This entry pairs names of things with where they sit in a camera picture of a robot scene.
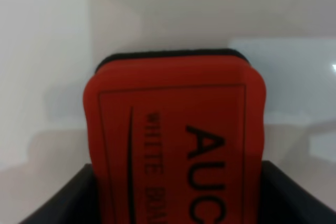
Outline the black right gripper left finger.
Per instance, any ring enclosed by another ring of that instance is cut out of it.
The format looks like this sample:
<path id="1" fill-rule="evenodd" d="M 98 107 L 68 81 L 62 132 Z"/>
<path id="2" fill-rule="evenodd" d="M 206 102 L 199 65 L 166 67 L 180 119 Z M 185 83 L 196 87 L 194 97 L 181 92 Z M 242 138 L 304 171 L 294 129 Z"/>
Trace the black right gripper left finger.
<path id="1" fill-rule="evenodd" d="M 92 165 L 86 164 L 58 193 L 21 223 L 101 223 Z"/>

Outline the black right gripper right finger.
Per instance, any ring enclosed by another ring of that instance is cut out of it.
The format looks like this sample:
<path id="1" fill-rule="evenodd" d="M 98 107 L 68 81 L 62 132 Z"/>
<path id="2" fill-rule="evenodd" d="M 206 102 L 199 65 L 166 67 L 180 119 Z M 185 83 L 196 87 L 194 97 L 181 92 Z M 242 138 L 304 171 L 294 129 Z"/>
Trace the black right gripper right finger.
<path id="1" fill-rule="evenodd" d="M 259 223 L 336 224 L 335 211 L 270 161 L 262 162 Z"/>

